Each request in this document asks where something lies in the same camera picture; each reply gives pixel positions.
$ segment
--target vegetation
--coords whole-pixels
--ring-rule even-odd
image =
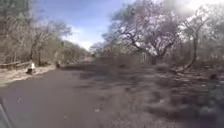
[[[105,41],[92,51],[115,61],[125,56],[126,65],[162,62],[183,70],[221,65],[223,6],[187,10],[184,1],[136,1],[114,14]]]
[[[33,60],[41,65],[74,61],[87,55],[78,45],[62,40],[71,33],[68,25],[62,21],[37,19],[32,12],[33,6],[31,0],[1,3],[0,64]]]

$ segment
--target dirt ground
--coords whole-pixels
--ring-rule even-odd
[[[0,87],[7,85],[6,83],[18,80],[24,80],[30,77],[35,77],[36,75],[43,74],[54,69],[55,69],[54,66],[38,67],[36,68],[36,74],[34,75],[26,74],[27,69],[12,70],[12,71],[0,69]]]
[[[223,82],[85,64],[0,89],[16,128],[221,128]]]

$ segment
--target road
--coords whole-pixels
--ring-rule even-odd
[[[97,95],[84,86],[79,71],[55,70],[9,84],[0,90],[16,128],[93,128],[99,116]]]
[[[129,76],[108,73],[86,64],[50,71],[0,89],[15,128],[221,128],[207,120],[170,120],[160,109],[169,108],[156,83],[161,74],[143,70]]]

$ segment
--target tree trunk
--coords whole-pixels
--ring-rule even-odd
[[[41,66],[41,51],[38,52],[38,65]]]
[[[193,39],[193,56],[190,63],[184,68],[184,70],[189,69],[197,61],[197,49],[198,49],[198,32]]]

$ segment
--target asphalt road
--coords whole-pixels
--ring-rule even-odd
[[[76,89],[89,85],[81,71],[55,70],[0,89],[16,128],[98,127],[97,96]]]

